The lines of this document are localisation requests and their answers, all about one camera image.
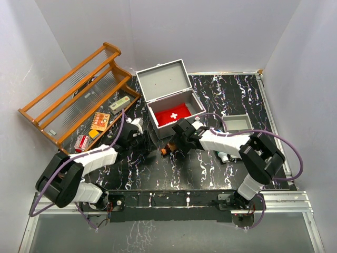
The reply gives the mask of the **brown medicine bottle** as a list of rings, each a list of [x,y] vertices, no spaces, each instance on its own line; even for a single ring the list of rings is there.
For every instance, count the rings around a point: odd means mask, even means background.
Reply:
[[[176,150],[176,145],[174,143],[169,142],[165,145],[164,148],[161,149],[161,155],[166,156]]]

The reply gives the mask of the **red first aid pouch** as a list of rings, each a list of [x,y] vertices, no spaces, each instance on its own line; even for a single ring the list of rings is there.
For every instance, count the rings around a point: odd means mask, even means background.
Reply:
[[[181,118],[189,117],[192,114],[187,105],[182,103],[172,108],[156,112],[154,115],[156,125],[162,127],[172,122],[176,122]]]

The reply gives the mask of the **white green-label bottle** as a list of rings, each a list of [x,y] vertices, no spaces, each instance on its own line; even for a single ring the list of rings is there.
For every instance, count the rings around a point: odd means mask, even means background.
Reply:
[[[230,159],[229,156],[228,156],[228,154],[224,153],[224,152],[218,152],[217,156],[221,159],[221,161],[223,163],[227,163],[229,161],[229,159]]]

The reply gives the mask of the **silver metal medicine case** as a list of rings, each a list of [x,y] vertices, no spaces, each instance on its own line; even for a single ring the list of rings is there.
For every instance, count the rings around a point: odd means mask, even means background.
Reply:
[[[159,139],[174,134],[172,127],[177,121],[177,116],[174,115],[167,124],[160,124],[155,116],[157,113],[185,104],[191,114],[186,119],[193,122],[195,117],[206,112],[203,103],[192,88],[182,59],[137,71],[136,77],[150,121]]]

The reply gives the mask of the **grey plastic tray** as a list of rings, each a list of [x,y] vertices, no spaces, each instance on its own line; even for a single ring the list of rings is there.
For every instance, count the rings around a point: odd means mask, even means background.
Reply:
[[[226,129],[229,133],[236,133],[240,131],[253,129],[251,120],[247,114],[225,115],[222,116],[222,119],[225,122]],[[232,161],[234,159],[240,159],[239,157],[234,155],[228,154],[228,156],[230,158],[229,161]]]

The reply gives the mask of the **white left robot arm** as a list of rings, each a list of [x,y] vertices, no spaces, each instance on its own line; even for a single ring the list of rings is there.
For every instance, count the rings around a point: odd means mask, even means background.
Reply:
[[[103,188],[83,182],[82,178],[129,155],[146,157],[154,150],[156,146],[147,130],[142,130],[137,121],[125,122],[110,145],[103,144],[80,154],[57,152],[37,180],[35,189],[59,208],[71,202],[87,202],[97,210],[104,210],[109,198]]]

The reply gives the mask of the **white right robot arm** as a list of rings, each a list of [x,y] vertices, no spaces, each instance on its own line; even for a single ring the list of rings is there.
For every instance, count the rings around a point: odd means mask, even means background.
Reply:
[[[285,162],[283,153],[262,131],[229,134],[215,131],[199,121],[189,123],[186,119],[178,120],[173,131],[175,134],[162,149],[162,154],[177,150],[183,153],[211,150],[234,156],[244,163],[247,175],[241,185],[232,195],[219,200],[219,205],[225,207],[247,209]]]

